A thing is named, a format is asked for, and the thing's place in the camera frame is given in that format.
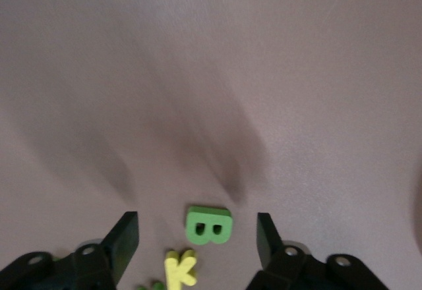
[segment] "green letter b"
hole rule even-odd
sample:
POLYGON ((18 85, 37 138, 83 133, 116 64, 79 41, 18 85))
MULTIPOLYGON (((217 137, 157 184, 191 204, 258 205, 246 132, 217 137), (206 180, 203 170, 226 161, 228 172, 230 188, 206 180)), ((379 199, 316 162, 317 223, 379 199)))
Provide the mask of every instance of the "green letter b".
POLYGON ((186 237, 196 245, 223 244, 229 240, 232 227, 229 210, 191 206, 186 218, 186 237))

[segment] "table surface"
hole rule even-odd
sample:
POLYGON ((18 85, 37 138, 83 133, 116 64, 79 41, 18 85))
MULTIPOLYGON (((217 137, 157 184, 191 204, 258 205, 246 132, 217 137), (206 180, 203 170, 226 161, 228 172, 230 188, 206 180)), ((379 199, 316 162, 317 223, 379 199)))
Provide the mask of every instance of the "table surface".
POLYGON ((324 260, 422 284, 422 0, 0 0, 0 266, 65 256, 127 210, 119 289, 198 252, 244 289, 256 213, 324 260), (234 219, 184 234, 190 205, 234 219))

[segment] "partially visible green letter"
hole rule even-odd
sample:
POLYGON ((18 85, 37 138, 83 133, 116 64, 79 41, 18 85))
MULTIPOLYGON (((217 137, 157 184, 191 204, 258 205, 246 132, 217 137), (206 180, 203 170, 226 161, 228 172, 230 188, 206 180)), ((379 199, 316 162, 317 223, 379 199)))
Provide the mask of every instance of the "partially visible green letter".
POLYGON ((186 218, 186 237, 196 245, 223 244, 231 235, 233 219, 227 209, 191 206, 186 218))

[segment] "gray surface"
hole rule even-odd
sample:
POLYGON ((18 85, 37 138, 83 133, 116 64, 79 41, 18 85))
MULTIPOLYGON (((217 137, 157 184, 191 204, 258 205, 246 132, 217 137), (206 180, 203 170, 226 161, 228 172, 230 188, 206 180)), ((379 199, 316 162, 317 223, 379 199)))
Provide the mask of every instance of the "gray surface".
POLYGON ((138 210, 119 288, 164 280, 207 204, 235 227, 192 289, 245 288, 259 211, 420 289, 421 1, 0 0, 0 266, 138 210))

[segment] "white surface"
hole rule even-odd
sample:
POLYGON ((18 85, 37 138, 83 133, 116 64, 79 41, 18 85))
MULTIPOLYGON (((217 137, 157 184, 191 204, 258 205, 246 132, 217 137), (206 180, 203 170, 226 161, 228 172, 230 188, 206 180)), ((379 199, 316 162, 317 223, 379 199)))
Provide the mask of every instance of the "white surface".
POLYGON ((138 210, 148 285, 206 204, 235 227, 192 290, 246 287, 257 212, 420 289, 421 2, 0 0, 0 266, 138 210))

